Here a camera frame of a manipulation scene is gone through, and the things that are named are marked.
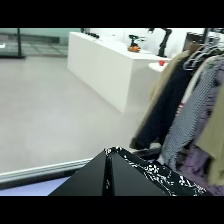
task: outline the beige coat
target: beige coat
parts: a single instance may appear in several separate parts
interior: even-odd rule
[[[156,83],[156,85],[154,86],[154,88],[151,92],[151,101],[150,101],[149,108],[148,108],[148,110],[145,114],[145,117],[143,118],[143,121],[141,122],[134,138],[136,138],[138,136],[138,134],[141,132],[142,128],[144,127],[146,120],[150,116],[153,108],[155,107],[156,102],[158,101],[164,87],[166,86],[166,84],[167,84],[171,74],[173,73],[174,69],[176,68],[178,62],[180,62],[183,58],[187,57],[188,55],[189,55],[189,51],[184,51],[184,52],[176,55],[162,71],[159,81]]]
[[[220,89],[213,113],[196,145],[213,158],[209,168],[208,183],[224,185],[224,85]]]

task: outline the robotic arm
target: robotic arm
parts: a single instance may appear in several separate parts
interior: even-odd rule
[[[147,28],[147,29],[149,29],[148,32],[151,31],[151,33],[153,33],[155,28]],[[168,41],[170,34],[172,33],[172,30],[168,29],[168,28],[160,28],[160,29],[164,30],[166,32],[166,34],[165,34],[165,37],[164,37],[162,43],[159,45],[160,49],[159,49],[158,56],[166,58],[166,56],[164,55],[164,52],[165,52],[165,48],[166,48],[166,43]]]

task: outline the red object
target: red object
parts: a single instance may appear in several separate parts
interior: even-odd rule
[[[164,62],[163,60],[160,60],[160,61],[159,61],[160,66],[163,66],[164,63],[165,63],[165,62]]]

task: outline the purple garment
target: purple garment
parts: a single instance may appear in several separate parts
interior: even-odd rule
[[[221,85],[224,82],[224,68],[220,69],[217,73],[214,85],[210,90],[210,93],[206,99],[204,107],[201,109],[200,118],[196,127],[195,138],[189,150],[189,154],[180,168],[183,175],[190,180],[196,182],[202,187],[206,188],[214,195],[224,195],[224,186],[209,186],[207,183],[207,177],[205,174],[205,167],[208,160],[211,158],[207,152],[204,152],[195,145],[200,137],[200,134],[204,130],[208,119],[215,107],[216,98],[218,96]]]

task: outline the black triangular object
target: black triangular object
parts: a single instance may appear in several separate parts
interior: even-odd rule
[[[105,189],[106,154],[101,152],[49,196],[102,196]]]
[[[114,196],[167,196],[117,153],[111,153],[112,191]]]

